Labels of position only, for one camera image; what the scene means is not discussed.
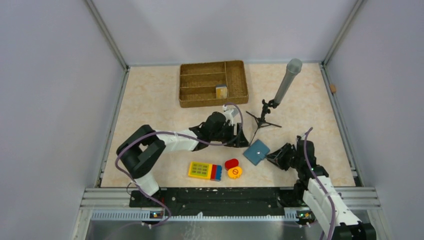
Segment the blue leather card holder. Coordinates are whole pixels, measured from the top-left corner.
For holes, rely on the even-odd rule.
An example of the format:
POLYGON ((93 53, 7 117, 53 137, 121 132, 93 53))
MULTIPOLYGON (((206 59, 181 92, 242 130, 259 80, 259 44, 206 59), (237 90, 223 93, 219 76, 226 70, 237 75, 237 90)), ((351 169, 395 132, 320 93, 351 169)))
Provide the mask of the blue leather card holder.
POLYGON ((269 152, 270 148, 260 139, 257 139, 243 152, 243 156, 254 166, 257 166, 269 152))

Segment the gold credit card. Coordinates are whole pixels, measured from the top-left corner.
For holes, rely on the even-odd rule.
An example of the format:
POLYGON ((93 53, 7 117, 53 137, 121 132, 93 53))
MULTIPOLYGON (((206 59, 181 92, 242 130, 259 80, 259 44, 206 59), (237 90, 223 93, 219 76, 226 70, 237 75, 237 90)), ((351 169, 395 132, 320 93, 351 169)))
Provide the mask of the gold credit card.
POLYGON ((215 86, 215 95, 217 99, 226 99, 228 97, 228 87, 226 84, 215 86))

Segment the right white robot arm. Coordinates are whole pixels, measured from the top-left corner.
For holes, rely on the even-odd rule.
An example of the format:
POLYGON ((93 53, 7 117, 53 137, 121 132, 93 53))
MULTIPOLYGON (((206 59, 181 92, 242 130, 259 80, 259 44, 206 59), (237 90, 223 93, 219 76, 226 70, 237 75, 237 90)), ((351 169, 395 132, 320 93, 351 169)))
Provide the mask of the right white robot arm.
POLYGON ((293 187, 293 200, 308 206, 329 240, 375 240, 377 233, 371 223, 364 223, 337 193, 325 168, 317 164, 312 141, 298 139, 286 143, 266 156, 278 168, 295 169, 298 179, 293 187))

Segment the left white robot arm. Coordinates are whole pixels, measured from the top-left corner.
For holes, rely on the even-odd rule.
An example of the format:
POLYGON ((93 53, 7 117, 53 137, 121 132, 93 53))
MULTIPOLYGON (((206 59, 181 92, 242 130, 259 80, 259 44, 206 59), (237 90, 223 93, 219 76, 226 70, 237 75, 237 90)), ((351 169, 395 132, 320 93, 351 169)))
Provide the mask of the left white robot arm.
POLYGON ((237 116, 241 116, 239 110, 229 108, 215 111, 206 121, 180 132, 156 131, 148 124, 136 130, 118 147, 116 154, 126 174, 141 189, 141 200, 149 207, 160 202, 159 185, 151 170, 164 153, 196 152, 208 146, 248 147, 243 122, 235 122, 237 116))

